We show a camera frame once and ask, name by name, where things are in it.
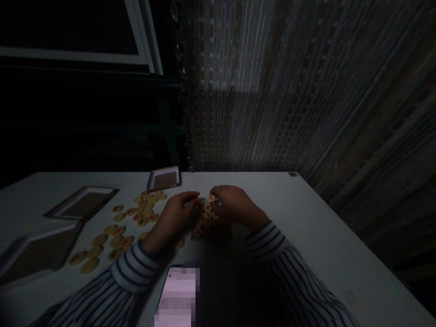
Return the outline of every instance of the pixelated screen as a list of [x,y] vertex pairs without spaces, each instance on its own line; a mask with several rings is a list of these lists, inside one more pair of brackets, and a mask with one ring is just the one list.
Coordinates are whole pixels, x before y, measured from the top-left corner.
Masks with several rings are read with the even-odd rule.
[[199,291],[199,268],[171,267],[154,314],[155,327],[194,326],[195,298]]

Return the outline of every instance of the left hand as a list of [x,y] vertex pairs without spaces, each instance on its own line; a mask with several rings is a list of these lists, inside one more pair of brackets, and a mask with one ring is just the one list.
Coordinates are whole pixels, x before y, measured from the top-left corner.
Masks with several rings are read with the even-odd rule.
[[199,195],[199,192],[183,192],[168,200],[153,229],[142,242],[146,252],[157,255],[166,242],[182,230],[198,203]]

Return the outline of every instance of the blue and white stripes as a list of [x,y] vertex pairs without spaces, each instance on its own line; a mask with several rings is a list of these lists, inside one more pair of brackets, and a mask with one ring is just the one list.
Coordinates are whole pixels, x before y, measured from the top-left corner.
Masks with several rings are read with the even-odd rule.
[[[359,326],[271,221],[245,241],[269,284],[277,314],[272,318],[277,325]],[[126,326],[136,295],[147,288],[158,266],[141,243],[136,243],[110,268],[49,308],[31,326]]]
[[159,263],[136,243],[110,268],[112,276],[126,291],[138,294],[147,288]]
[[136,243],[77,293],[49,308],[31,326],[125,326],[136,294],[159,263]]
[[270,221],[245,238],[254,260],[279,297],[287,326],[359,326],[348,309],[313,274],[298,250]]

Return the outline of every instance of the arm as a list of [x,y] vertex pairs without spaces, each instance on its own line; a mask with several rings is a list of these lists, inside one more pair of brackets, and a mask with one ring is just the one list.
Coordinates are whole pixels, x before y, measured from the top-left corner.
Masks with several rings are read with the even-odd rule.
[[269,289],[281,304],[287,326],[359,326],[341,301],[315,276],[298,250],[257,207],[244,190],[218,186],[211,190],[222,205],[212,204],[220,216],[246,226],[245,242],[258,262]]
[[108,269],[63,302],[49,308],[31,326],[122,326],[132,303],[143,293],[159,266],[157,256],[186,224],[198,202],[198,192],[168,200],[148,236]]

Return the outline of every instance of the tabletop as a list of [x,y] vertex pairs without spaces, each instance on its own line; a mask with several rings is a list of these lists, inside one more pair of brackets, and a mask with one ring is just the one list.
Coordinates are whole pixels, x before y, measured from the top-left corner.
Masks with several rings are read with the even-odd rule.
[[[327,287],[344,302],[362,326],[434,326],[435,319],[366,247],[352,230],[300,176],[288,173],[182,173],[182,186],[165,190],[168,198],[183,191],[198,191],[201,197],[215,185],[243,188],[250,198],[302,254],[307,264]],[[120,191],[85,224],[72,253],[89,249],[92,239],[112,223],[115,205],[134,207],[133,199],[145,190],[149,173],[36,173],[0,191],[0,252],[18,237],[65,224],[43,214],[85,185],[106,186]],[[165,203],[157,203],[160,213]],[[119,225],[126,235],[137,236],[153,224],[139,229],[131,219]],[[243,236],[248,231],[232,224],[229,244],[191,240],[161,269],[174,264],[211,258],[210,253],[231,253],[231,259],[248,260]],[[60,270],[0,294],[0,317],[7,324],[26,326],[50,305],[64,299],[110,265],[105,247],[100,265],[89,275],[65,265]],[[151,326],[164,285],[165,273],[156,276],[144,303],[137,310],[141,325]]]

